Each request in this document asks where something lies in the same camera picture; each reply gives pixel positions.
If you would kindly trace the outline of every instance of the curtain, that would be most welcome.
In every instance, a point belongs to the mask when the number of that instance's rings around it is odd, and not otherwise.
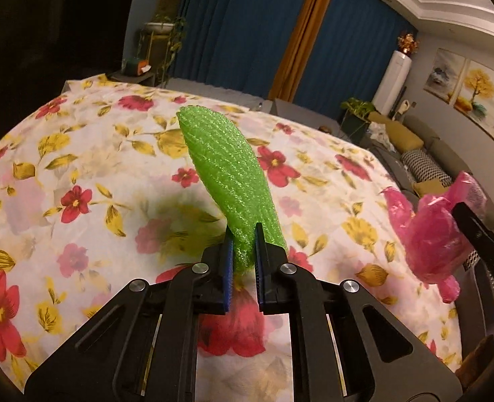
[[[267,97],[304,0],[183,0],[172,75]]]
[[[293,102],[338,119],[349,97],[371,101],[403,31],[417,32],[381,0],[331,0]]]
[[[293,101],[329,2],[331,0],[305,0],[303,3],[288,47],[273,80],[269,99]]]

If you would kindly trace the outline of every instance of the cylindrical floor-standing air conditioner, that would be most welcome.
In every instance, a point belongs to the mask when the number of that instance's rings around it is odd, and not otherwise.
[[[377,89],[372,101],[380,114],[386,116],[390,112],[401,88],[405,84],[411,64],[412,60],[409,56],[399,51],[394,51],[381,84],[379,84],[379,89]]]

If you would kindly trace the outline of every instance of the silver screw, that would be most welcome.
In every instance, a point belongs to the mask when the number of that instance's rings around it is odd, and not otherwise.
[[[130,282],[131,291],[141,291],[144,290],[144,287],[146,287],[146,284],[143,280],[133,280],[132,282]]]
[[[297,272],[297,267],[291,263],[284,263],[281,266],[281,272],[285,273],[286,275],[292,275]]]
[[[360,289],[360,286],[358,285],[358,283],[356,281],[353,281],[353,280],[345,281],[345,283],[343,284],[343,287],[349,293],[356,293]]]
[[[193,265],[193,272],[194,273],[206,273],[209,271],[209,266],[206,263],[197,263]]]

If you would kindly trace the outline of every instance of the floral tablecloth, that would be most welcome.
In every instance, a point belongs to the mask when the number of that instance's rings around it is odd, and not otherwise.
[[[410,273],[379,193],[394,184],[368,151],[214,99],[104,76],[68,86],[0,141],[0,365],[17,386],[131,279],[169,279],[222,238],[176,122],[187,104],[252,145],[292,262],[359,280],[458,367],[455,307]],[[259,314],[253,274],[235,278],[227,316],[200,325],[198,401],[292,400],[287,318]]]

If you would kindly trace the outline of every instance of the yellow tree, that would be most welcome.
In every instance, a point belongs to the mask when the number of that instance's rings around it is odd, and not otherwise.
[[[468,72],[465,78],[465,87],[473,91],[471,103],[474,102],[478,95],[482,98],[492,98],[494,96],[494,83],[489,75],[479,68]]]

